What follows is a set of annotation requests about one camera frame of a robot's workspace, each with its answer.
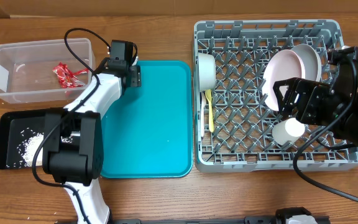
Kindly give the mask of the white ceramic mug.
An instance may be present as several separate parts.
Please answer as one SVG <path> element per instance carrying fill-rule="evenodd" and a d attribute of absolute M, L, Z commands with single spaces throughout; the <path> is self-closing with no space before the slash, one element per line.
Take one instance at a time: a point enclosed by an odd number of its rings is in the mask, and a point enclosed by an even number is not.
<path fill-rule="evenodd" d="M 305 132 L 305 125 L 295 118 L 289 118 L 276 124 L 272 136 L 276 143 L 284 145 L 287 141 L 297 141 Z"/>

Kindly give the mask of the large white round plate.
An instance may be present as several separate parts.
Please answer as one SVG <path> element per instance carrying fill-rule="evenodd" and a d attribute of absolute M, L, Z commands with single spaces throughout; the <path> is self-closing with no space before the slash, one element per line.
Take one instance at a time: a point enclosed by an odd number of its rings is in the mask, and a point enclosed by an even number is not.
<path fill-rule="evenodd" d="M 304 78 L 305 66 L 302 59 L 292 50 L 281 50 L 269 61 L 264 71 L 265 83 L 262 94 L 267 95 L 265 104 L 273 111 L 278 111 L 278 102 L 273 91 L 276 81 L 289 78 Z"/>

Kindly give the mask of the grey round plate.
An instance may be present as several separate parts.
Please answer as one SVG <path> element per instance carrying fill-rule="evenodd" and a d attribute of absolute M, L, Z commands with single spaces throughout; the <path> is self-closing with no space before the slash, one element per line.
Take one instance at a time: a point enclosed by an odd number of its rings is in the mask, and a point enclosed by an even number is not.
<path fill-rule="evenodd" d="M 305 79 L 319 82 L 321 80 L 322 63 L 320 56 L 314 48 L 307 44 L 294 46 L 292 49 L 303 61 Z"/>

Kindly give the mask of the red snack wrapper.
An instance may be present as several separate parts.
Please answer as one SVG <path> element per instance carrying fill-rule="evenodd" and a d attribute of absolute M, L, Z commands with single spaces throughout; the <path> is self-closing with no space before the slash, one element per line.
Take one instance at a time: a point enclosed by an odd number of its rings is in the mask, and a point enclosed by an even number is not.
<path fill-rule="evenodd" d="M 89 70 L 85 68 L 77 72 L 72 72 L 68 68 L 67 64 L 60 62 L 56 67 L 53 68 L 52 72 L 56 74 L 58 82 L 62 88 L 78 88 L 84 87 L 85 84 L 80 81 L 77 76 L 86 74 L 89 72 Z"/>

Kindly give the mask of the pale pink plastic fork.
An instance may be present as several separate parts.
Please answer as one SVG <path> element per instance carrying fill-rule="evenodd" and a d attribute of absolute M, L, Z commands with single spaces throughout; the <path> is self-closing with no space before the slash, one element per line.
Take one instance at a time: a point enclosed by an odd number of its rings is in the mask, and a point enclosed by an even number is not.
<path fill-rule="evenodd" d="M 204 108 L 206 106 L 206 97 L 203 91 L 200 93 L 200 100 L 201 100 L 200 130 L 201 130 L 201 138 L 204 138 L 204 134 L 205 134 Z"/>

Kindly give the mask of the grey bowl of rice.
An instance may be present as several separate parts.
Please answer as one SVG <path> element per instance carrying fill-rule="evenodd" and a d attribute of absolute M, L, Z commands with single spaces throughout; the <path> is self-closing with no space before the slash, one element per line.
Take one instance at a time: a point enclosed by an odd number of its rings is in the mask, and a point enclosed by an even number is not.
<path fill-rule="evenodd" d="M 198 76 L 200 91 L 214 89 L 216 84 L 216 63 L 212 55 L 198 54 Z"/>

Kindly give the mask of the yellow plastic spoon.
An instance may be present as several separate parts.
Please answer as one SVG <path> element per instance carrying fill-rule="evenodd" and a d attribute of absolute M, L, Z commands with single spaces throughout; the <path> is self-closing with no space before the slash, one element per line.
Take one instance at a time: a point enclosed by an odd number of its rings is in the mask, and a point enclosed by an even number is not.
<path fill-rule="evenodd" d="M 206 90 L 205 92 L 205 97 L 206 97 L 206 100 L 208 102 L 208 124 L 209 124 L 209 130 L 211 133 L 214 132 L 214 119 L 213 119 L 213 106 L 212 106 L 212 100 L 213 100 L 213 97 L 212 97 L 212 90 L 211 89 L 208 89 Z"/>

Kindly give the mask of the white paper napkin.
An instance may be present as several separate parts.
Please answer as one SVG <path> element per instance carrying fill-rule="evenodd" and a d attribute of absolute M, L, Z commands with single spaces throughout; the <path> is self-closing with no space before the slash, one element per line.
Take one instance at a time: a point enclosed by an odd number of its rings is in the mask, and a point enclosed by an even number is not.
<path fill-rule="evenodd" d="M 139 56 L 136 56 L 134 62 L 132 63 L 132 66 L 137 65 L 138 59 L 139 59 Z"/>

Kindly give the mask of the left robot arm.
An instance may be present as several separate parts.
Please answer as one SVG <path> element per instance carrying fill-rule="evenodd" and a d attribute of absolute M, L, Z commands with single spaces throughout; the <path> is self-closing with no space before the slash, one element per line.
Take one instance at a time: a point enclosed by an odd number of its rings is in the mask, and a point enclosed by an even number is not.
<path fill-rule="evenodd" d="M 104 161 L 101 120 L 128 87 L 141 86 L 137 59 L 104 58 L 86 89 L 45 114 L 42 168 L 69 194 L 78 223 L 112 223 L 99 176 Z"/>

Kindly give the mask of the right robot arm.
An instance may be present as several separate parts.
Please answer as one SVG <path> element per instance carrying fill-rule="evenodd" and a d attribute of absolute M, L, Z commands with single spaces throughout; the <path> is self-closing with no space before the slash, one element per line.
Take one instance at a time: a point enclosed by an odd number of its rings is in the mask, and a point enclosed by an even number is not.
<path fill-rule="evenodd" d="M 336 139 L 358 147 L 358 47 L 327 52 L 339 73 L 329 83 L 289 78 L 273 84 L 279 113 L 287 118 L 296 110 L 304 124 L 326 126 Z"/>

